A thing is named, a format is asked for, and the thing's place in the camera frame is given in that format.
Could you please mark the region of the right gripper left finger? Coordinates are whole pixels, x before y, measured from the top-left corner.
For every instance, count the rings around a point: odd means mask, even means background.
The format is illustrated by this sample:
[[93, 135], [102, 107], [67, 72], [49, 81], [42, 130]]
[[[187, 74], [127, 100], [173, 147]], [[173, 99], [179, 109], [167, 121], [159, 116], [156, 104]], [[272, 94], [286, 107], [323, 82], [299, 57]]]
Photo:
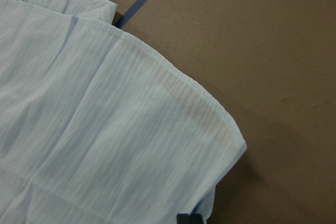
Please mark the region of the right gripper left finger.
[[190, 224], [190, 216], [189, 214], [178, 214], [176, 216], [177, 224]]

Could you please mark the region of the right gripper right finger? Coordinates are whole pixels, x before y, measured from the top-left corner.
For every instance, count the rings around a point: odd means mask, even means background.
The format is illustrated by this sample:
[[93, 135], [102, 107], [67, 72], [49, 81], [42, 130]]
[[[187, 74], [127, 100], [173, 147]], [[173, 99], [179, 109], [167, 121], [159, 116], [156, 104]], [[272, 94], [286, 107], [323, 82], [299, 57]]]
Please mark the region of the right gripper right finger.
[[203, 216], [200, 214], [190, 214], [190, 224], [203, 224]]

